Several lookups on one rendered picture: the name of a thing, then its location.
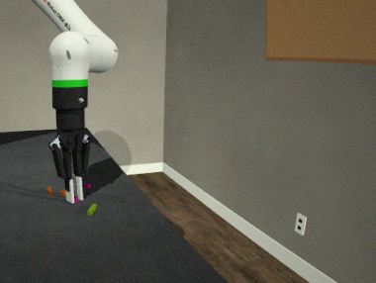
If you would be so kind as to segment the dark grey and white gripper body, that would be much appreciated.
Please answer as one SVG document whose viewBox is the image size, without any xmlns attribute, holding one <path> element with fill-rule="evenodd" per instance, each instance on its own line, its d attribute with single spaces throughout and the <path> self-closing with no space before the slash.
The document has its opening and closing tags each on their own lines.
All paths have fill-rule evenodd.
<svg viewBox="0 0 376 283">
<path fill-rule="evenodd" d="M 83 129 L 85 127 L 84 109 L 71 111 L 55 109 L 55 112 L 57 128 L 56 138 L 60 141 L 59 144 L 62 148 L 68 150 L 68 138 L 73 138 L 72 149 L 76 148 L 76 136 L 81 136 L 82 141 L 85 137 Z"/>
</svg>

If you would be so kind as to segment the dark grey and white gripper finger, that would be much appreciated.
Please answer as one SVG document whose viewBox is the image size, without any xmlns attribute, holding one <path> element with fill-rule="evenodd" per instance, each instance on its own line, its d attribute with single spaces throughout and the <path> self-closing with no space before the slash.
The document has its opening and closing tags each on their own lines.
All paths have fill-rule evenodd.
<svg viewBox="0 0 376 283">
<path fill-rule="evenodd" d="M 71 155 L 72 155 L 72 145 L 73 138 L 68 138 L 68 150 L 61 147 L 62 156 L 60 152 L 60 141 L 58 138 L 48 144 L 52 151 L 52 156 L 56 168 L 57 176 L 64 179 L 65 191 L 66 191 L 66 201 L 74 203 L 74 191 L 73 191 L 73 179 L 72 178 L 72 167 L 71 167 Z M 63 161 L 62 161 L 63 160 Z"/>
<path fill-rule="evenodd" d="M 89 151 L 92 140 L 92 137 L 85 135 L 81 143 L 81 136 L 76 136 L 76 149 L 74 149 L 72 153 L 73 170 L 75 174 L 73 175 L 74 192 L 75 197 L 77 197 L 78 200 L 83 200 L 82 177 L 84 177 L 83 173 L 86 173 L 88 171 Z"/>
</svg>

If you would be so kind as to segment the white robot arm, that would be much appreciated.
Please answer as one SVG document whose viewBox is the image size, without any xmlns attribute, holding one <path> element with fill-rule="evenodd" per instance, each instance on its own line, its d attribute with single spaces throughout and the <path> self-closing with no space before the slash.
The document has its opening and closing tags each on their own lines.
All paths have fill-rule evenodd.
<svg viewBox="0 0 376 283">
<path fill-rule="evenodd" d="M 48 51 L 52 107 L 62 111 L 87 108 L 88 69 L 95 73 L 110 70 L 118 58 L 115 43 L 92 23 L 74 0 L 32 1 L 61 31 Z"/>
</svg>

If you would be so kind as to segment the lime green rod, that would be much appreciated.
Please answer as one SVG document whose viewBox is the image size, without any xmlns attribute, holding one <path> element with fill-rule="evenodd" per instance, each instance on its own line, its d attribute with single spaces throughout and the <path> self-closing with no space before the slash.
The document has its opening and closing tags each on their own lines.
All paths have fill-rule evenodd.
<svg viewBox="0 0 376 283">
<path fill-rule="evenodd" d="M 93 204 L 90 209 L 87 211 L 87 216 L 92 216 L 92 214 L 94 213 L 94 211 L 96 210 L 97 208 L 97 204 Z"/>
</svg>

